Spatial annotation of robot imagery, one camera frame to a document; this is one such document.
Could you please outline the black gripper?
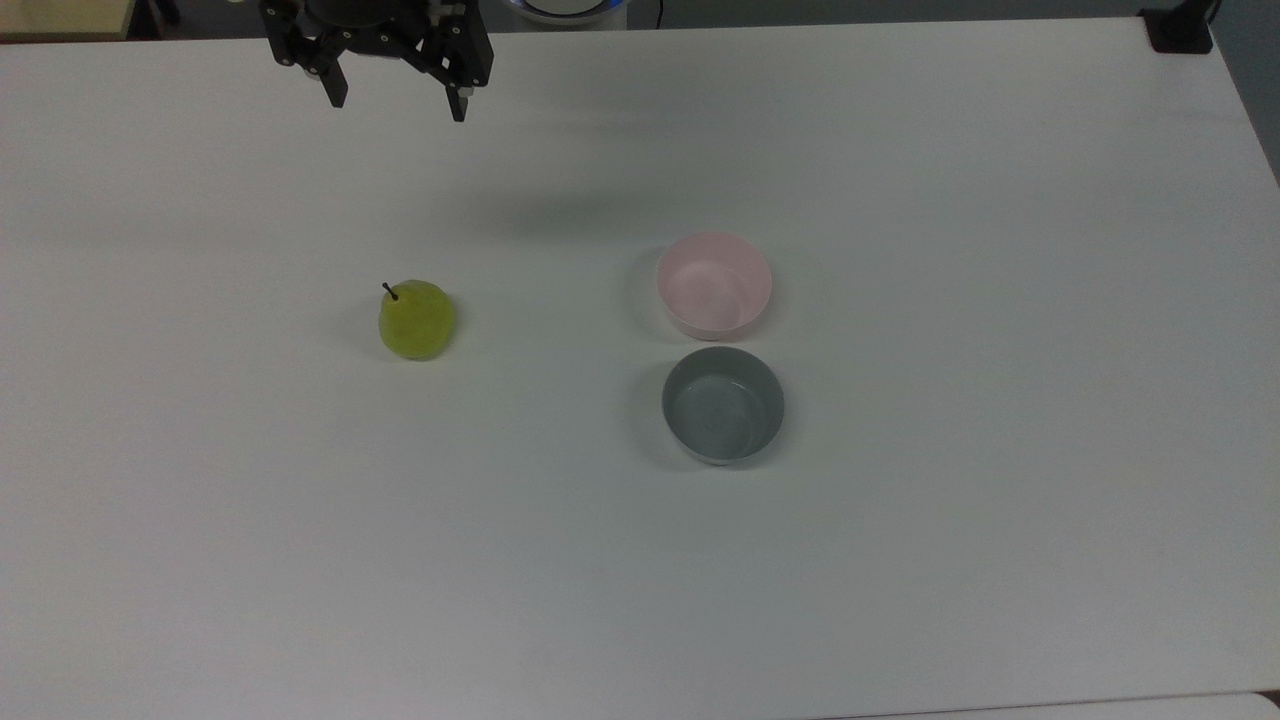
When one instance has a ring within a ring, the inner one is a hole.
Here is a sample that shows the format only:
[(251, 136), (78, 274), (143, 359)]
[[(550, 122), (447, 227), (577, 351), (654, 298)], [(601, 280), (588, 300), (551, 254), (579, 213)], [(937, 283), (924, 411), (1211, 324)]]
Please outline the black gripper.
[(349, 31), (375, 29), (406, 41), (403, 59), (445, 90), (453, 122), (466, 119), (468, 100), (490, 79), (494, 51), (477, 1), (302, 1), (308, 28), (294, 1), (261, 1), (260, 17), (273, 58), (298, 67), (320, 82), (333, 108), (348, 94), (339, 58)]

